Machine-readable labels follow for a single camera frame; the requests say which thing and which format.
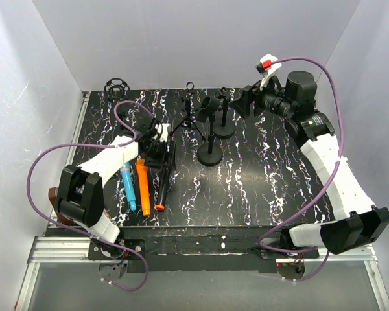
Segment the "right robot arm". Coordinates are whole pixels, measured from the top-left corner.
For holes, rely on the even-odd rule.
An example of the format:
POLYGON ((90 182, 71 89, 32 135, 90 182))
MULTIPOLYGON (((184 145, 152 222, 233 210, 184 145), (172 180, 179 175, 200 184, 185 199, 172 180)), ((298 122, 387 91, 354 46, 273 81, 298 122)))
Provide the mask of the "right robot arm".
POLYGON ((339 154, 335 129, 327 116, 316 109, 317 83, 307 71, 288 74, 284 86, 272 76, 265 87, 259 83, 241 89, 229 105, 242 118, 269 111, 283 117, 287 133, 327 188, 334 220, 300 224, 282 230, 281 252, 298 256, 314 248, 337 255, 375 242, 389 224, 387 207, 378 208, 363 191, 346 158, 339 154))

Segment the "orange microphone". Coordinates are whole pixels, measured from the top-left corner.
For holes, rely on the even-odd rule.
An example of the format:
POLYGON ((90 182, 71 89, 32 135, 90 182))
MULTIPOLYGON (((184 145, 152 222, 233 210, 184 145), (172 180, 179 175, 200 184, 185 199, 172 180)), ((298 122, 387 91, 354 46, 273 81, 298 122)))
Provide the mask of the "orange microphone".
POLYGON ((151 214, 150 193, 148 186, 148 166, 144 159, 138 159, 136 162, 137 176, 139 182, 139 193, 141 200, 141 210, 144 217, 151 214))

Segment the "black microphone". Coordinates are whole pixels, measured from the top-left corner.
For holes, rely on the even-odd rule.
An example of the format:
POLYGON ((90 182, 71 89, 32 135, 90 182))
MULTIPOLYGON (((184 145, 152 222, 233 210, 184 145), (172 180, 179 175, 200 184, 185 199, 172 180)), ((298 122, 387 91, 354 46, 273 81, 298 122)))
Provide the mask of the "black microphone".
POLYGON ((167 192, 169 189, 171 172, 175 169, 175 153, 169 152, 165 157, 163 165, 161 166, 161 171, 159 175, 159 190, 155 205, 155 210, 157 211, 163 212, 165 210, 165 203, 167 199, 167 192))

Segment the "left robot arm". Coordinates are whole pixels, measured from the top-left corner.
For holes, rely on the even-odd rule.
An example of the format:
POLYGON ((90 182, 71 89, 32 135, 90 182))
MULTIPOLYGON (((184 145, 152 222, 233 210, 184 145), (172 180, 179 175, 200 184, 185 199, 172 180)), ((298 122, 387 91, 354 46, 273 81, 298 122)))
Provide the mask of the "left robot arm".
POLYGON ((105 211, 104 186, 125 163, 140 154, 161 161, 172 130, 169 123, 149 118, 135 132, 133 139, 132 132, 123 129, 95 157, 77 166, 66 166, 56 193, 56 212, 80 225, 92 237, 105 240, 102 250, 111 259, 124 254, 125 244, 119 239, 120 229, 105 211))

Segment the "round base stand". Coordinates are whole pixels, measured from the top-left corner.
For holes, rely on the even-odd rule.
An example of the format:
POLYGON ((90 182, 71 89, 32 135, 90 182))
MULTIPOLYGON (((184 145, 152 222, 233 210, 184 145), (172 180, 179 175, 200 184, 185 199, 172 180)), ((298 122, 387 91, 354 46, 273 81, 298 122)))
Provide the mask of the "round base stand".
POLYGON ((229 110, 229 97, 226 94, 226 88, 221 87, 215 93, 215 98, 222 101, 220 110, 222 111, 222 116, 214 127, 214 134, 221 139, 228 139, 235 133, 235 123, 232 120, 228 120, 228 110, 229 110))
POLYGON ((207 167, 219 164, 223 158, 223 152, 220 146, 215 143, 214 122, 215 112, 220 107, 220 100, 215 97, 207 96, 195 114, 195 120, 201 123, 209 121, 209 133, 207 142, 197 149, 198 161, 207 167))

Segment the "cyan microphone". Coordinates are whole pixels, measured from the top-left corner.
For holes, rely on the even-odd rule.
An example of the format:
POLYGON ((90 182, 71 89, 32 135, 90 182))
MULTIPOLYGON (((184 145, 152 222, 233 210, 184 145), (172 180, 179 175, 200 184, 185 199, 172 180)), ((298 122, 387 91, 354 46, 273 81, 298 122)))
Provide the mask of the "cyan microphone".
POLYGON ((131 211, 137 210, 136 196, 134 192, 134 184, 130 173, 130 163, 126 162, 121 167, 121 175, 124 184, 125 196, 131 211))

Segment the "small black tripod stand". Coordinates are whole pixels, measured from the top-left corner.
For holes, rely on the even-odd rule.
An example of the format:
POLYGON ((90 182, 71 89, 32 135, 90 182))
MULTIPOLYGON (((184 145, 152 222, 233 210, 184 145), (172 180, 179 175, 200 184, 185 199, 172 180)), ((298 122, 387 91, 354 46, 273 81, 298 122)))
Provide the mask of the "small black tripod stand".
POLYGON ((106 102, 118 102, 126 98, 130 86, 121 78, 111 78, 104 85, 103 95, 106 102))

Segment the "tall black tripod stand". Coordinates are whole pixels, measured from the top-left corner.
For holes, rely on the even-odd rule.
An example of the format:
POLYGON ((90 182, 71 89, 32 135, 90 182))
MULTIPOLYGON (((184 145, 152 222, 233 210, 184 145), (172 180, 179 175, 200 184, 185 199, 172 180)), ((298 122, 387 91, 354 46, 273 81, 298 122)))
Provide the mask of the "tall black tripod stand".
POLYGON ((196 110, 192 111, 192 99, 194 95, 194 88, 195 85, 192 81, 188 81, 185 85, 185 94, 181 96, 181 101, 183 102, 183 111, 185 112, 185 117, 182 119, 182 121, 176 125, 171 135, 173 136, 176 130, 179 128, 186 128, 188 130, 195 130, 199 133, 201 139, 203 142, 206 141, 206 138, 204 137, 204 134, 200 131, 198 126, 196 125, 195 119, 194 119, 194 112, 196 110))

